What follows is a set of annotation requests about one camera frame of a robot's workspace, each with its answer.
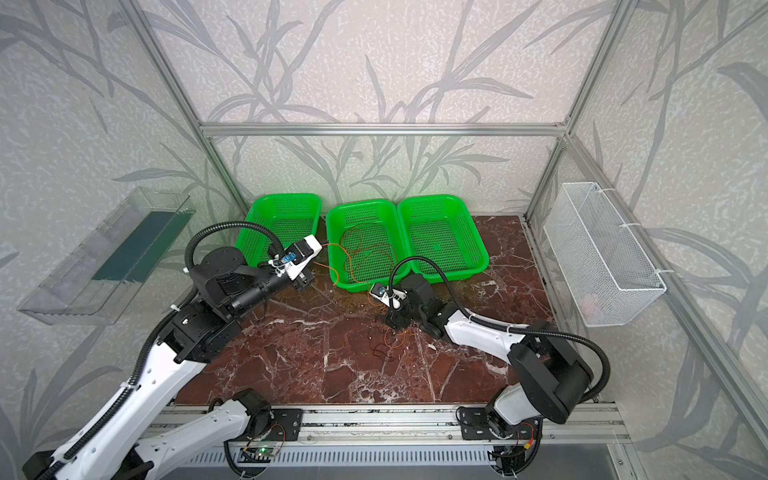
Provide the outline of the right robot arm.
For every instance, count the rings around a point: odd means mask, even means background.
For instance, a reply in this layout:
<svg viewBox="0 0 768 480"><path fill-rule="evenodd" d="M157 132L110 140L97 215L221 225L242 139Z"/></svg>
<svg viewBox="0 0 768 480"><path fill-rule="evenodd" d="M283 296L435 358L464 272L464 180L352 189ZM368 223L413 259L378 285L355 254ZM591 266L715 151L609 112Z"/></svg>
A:
<svg viewBox="0 0 768 480"><path fill-rule="evenodd" d="M576 406L595 399L607 386L610 360L592 340L561 332L548 321L512 324L477 314L463 305L442 270L437 273L448 301L421 274L396 282L395 274L411 262L437 266L423 256L408 257L368 294L386 307L382 321L393 330L415 325L435 340L474 348L509 365L517 383L502 388L485 407L492 436L507 439L518 425L538 418L563 424Z"/></svg>

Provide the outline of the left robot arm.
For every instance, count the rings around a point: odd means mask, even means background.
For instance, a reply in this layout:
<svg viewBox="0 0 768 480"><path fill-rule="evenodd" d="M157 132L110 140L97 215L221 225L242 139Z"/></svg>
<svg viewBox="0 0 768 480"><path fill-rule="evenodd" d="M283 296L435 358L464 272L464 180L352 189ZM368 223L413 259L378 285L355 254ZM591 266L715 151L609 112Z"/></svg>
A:
<svg viewBox="0 0 768 480"><path fill-rule="evenodd" d="M196 247L214 233L246 229L272 243L272 257L247 264L236 247L220 247L195 261ZM242 330L246 317L288 287L302 291L313 280L308 266L322 251L314 235L290 246L268 228L228 221L193 235L184 252L192 281L151 331L120 390L58 449L33 454L28 479L161 479L216 443L270 430L269 403L245 389L206 415L168 433L144 432L180 389L210 364Z"/></svg>

